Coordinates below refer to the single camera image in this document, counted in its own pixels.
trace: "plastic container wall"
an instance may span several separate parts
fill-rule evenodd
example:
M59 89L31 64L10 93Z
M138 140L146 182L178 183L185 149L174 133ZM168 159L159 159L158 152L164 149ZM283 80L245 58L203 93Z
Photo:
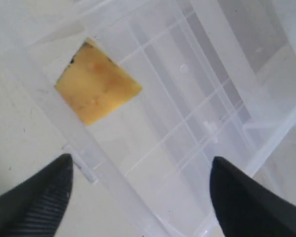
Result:
M253 175L296 121L282 20L271 0L0 0L0 70L145 236L202 236L216 224L213 157ZM144 88L89 127L53 87L86 37Z

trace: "white surface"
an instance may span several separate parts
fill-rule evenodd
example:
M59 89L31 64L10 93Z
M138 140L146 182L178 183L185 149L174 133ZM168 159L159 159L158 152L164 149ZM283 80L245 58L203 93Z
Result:
M22 86L0 76L0 194L28 179L61 152L66 140ZM74 169L73 195L57 237L142 237L101 185Z
M200 236L213 157L253 175L296 121L295 16L271 2L0 0L0 72L145 235ZM90 127L53 88L86 36L144 88Z

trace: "plastic container lid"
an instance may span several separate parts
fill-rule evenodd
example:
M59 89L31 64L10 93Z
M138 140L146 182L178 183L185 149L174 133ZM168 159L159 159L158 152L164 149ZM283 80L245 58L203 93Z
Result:
M86 37L144 88L89 127L53 87ZM145 236L203 236L213 157L253 175L296 122L296 1L0 0L0 70Z

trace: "yellow cheese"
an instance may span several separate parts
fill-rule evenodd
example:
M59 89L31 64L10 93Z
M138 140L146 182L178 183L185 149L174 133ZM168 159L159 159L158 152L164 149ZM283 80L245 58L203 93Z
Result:
M107 116L142 87L87 39L55 88L85 125Z

